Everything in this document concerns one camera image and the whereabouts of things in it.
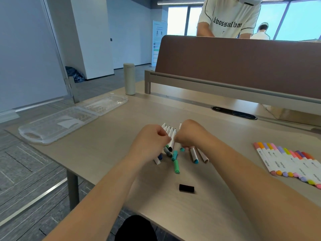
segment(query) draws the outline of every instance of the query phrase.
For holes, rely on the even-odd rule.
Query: poster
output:
[[[151,65],[156,66],[159,47],[164,35],[167,34],[167,23],[153,20],[152,28],[152,47],[151,47]]]

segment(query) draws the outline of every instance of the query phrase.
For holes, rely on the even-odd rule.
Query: plastic container lid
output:
[[[81,107],[70,107],[19,127],[22,137],[34,143],[50,144],[98,116]]]
[[[98,116],[102,116],[107,112],[125,104],[127,101],[127,97],[110,93],[102,99],[96,99],[84,104],[81,103],[79,107],[89,110]]]

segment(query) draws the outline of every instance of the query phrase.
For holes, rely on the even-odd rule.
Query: teal marker cap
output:
[[[172,161],[175,161],[177,158],[177,150],[174,150],[173,156],[172,156]]]

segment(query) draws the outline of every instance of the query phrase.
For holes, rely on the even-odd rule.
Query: orange marker cap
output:
[[[264,147],[264,145],[262,144],[262,142],[258,142],[257,144],[259,145],[259,147],[260,147],[261,149],[265,149],[265,147]]]

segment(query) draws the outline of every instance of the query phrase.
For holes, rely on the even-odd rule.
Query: hand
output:
[[[198,143],[198,138],[202,135],[208,133],[206,129],[194,120],[188,119],[182,123],[181,128],[175,135],[175,142],[180,143],[183,147],[196,146]]]
[[[156,158],[170,141],[160,125],[148,124],[137,134],[127,155],[145,164]]]

